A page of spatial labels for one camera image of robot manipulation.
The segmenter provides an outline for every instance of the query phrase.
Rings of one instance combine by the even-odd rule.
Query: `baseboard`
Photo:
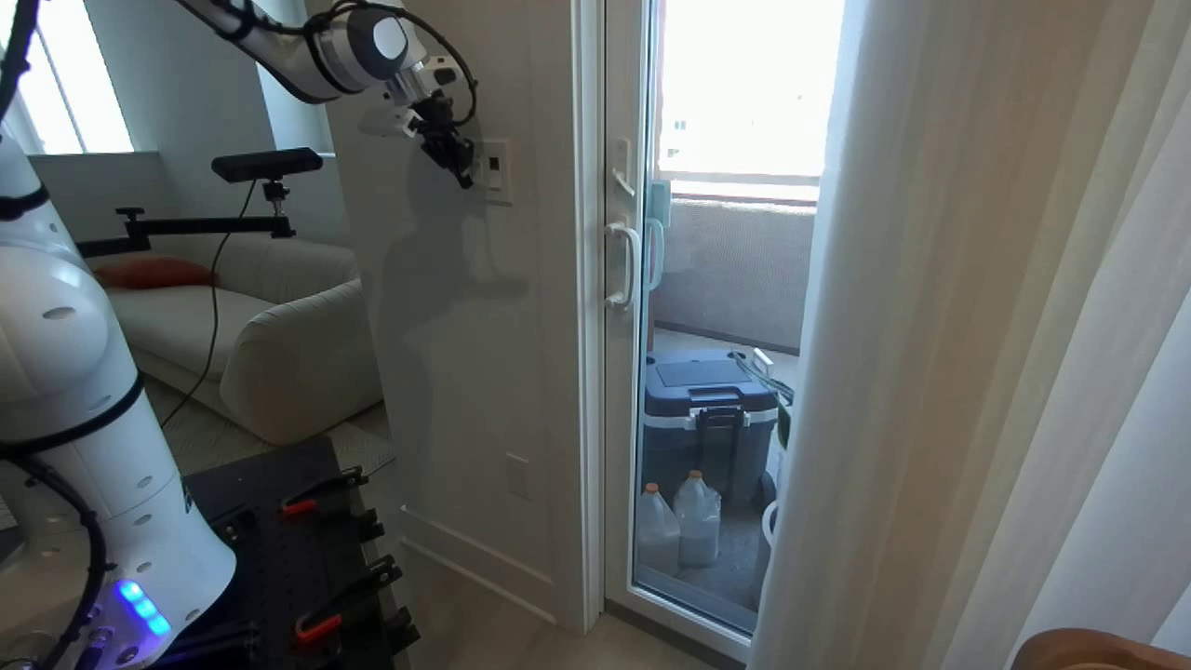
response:
[[[449,527],[419,517],[418,511],[400,511],[400,544],[476,584],[497,590],[501,600],[523,608],[528,615],[558,625],[558,579]]]

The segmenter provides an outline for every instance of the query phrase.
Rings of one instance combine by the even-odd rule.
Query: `window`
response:
[[[842,0],[665,0],[656,169],[672,195],[814,202]]]
[[[10,16],[16,0],[0,0],[5,39]],[[5,129],[26,152],[135,152],[80,0],[42,0],[28,69]]]

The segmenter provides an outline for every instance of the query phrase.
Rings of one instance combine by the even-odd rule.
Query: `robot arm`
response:
[[[462,187],[472,187],[472,140],[459,129],[476,114],[476,78],[425,20],[389,4],[341,0],[309,16],[305,26],[281,26],[252,0],[178,4],[269,66],[299,99],[326,105],[384,85],[388,99],[407,113],[407,133]],[[426,54],[407,26],[433,35],[448,54]]]

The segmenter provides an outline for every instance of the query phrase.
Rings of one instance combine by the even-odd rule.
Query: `white sofa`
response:
[[[160,237],[153,253],[212,259],[220,237]],[[106,290],[137,366],[189,392],[208,357],[212,290]],[[379,402],[348,248],[233,234],[214,263],[220,340],[196,402],[263,443],[300,443]]]

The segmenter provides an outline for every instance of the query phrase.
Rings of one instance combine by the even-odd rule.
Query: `white door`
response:
[[[601,4],[601,589],[608,600],[627,608],[689,640],[730,657],[743,657],[748,638],[709,620],[657,589],[640,584],[631,571],[631,500],[640,443],[640,366],[651,284],[644,255],[651,234],[644,208],[651,195],[651,10],[640,0]]]

